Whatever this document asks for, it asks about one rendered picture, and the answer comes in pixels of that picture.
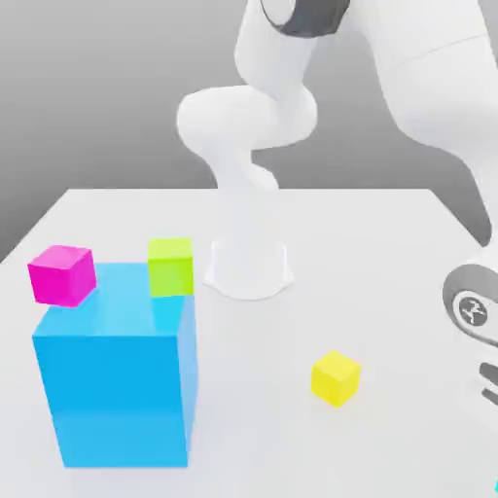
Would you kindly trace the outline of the large blue box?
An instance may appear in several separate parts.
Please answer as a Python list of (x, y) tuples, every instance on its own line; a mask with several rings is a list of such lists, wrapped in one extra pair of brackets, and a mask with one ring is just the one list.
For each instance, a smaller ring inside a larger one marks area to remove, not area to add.
[(67, 468), (189, 464), (198, 369), (195, 298), (154, 298), (144, 263), (96, 267), (77, 307), (52, 305), (32, 339)]

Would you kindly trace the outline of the small magenta cube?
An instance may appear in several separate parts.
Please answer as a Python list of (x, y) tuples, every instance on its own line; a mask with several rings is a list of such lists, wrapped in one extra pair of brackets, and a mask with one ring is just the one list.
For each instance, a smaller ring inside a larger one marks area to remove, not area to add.
[(52, 245), (28, 265), (36, 302), (77, 307), (96, 287), (90, 249)]

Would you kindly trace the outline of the small yellow cube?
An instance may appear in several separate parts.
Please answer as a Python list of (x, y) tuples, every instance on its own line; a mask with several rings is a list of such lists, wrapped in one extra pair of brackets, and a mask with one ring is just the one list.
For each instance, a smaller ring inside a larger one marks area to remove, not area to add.
[(337, 351), (319, 359), (311, 371), (311, 392), (335, 408), (358, 390), (361, 366)]

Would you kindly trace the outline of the small lime green cube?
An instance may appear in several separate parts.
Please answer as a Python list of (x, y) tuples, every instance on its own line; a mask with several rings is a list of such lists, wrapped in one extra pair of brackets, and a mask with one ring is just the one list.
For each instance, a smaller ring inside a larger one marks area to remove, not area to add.
[(192, 240), (152, 239), (148, 246), (148, 271), (153, 298), (192, 295), (195, 291)]

